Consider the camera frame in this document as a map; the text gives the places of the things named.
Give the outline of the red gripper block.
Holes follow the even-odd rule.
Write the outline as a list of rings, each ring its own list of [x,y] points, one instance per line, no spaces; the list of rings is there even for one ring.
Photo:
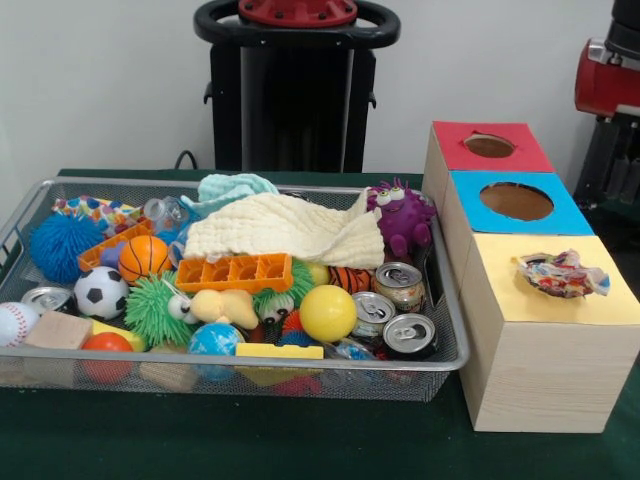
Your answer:
[[[639,60],[615,54],[602,39],[590,39],[579,59],[574,103],[578,111],[594,115],[638,117]],[[603,189],[619,133],[611,119],[596,119],[582,175],[586,198],[597,197]],[[617,167],[618,199],[634,201],[639,189],[639,157],[626,152]]]

